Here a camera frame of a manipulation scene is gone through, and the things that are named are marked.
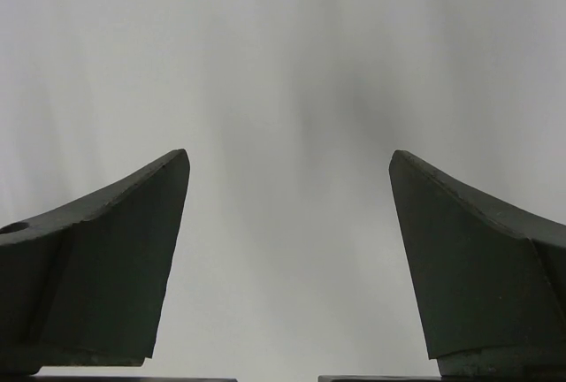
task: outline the hole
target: hole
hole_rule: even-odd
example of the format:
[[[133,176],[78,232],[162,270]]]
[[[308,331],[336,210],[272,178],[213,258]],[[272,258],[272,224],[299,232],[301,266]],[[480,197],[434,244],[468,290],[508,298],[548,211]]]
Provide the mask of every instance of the hole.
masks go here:
[[[19,232],[20,230],[27,229],[29,224],[25,221],[19,221],[18,223],[12,223],[11,225],[6,225],[0,229],[0,234],[8,234]]]

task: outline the white cloth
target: white cloth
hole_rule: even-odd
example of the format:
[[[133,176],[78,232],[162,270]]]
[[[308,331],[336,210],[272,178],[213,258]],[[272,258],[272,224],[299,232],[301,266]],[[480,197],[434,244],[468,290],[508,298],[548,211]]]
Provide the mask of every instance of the white cloth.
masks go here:
[[[394,149],[566,220],[566,0],[0,0],[0,225],[169,149],[155,358],[46,373],[434,375]]]

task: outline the white surface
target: white surface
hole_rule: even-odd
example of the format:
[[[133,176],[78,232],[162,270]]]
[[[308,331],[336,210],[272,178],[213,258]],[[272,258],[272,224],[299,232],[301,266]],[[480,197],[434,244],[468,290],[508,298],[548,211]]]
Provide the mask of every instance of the white surface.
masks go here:
[[[0,226],[175,148],[155,358],[45,373],[433,375],[387,166],[566,220],[566,0],[0,0]]]

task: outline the white fabric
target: white fabric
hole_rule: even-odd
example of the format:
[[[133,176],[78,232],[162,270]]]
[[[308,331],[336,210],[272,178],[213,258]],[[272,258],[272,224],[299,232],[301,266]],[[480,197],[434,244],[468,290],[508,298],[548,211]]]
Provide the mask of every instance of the white fabric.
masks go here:
[[[395,149],[566,220],[566,0],[0,0],[0,226],[186,148],[155,358],[434,375]]]

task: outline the black plastic part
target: black plastic part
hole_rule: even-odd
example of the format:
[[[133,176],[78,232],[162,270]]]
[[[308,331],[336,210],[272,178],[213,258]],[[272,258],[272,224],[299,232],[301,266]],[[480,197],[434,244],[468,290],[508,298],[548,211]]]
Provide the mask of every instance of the black plastic part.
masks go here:
[[[188,175],[175,150],[0,229],[0,374],[152,356]]]
[[[566,375],[566,226],[406,151],[394,200],[429,356],[443,376]]]

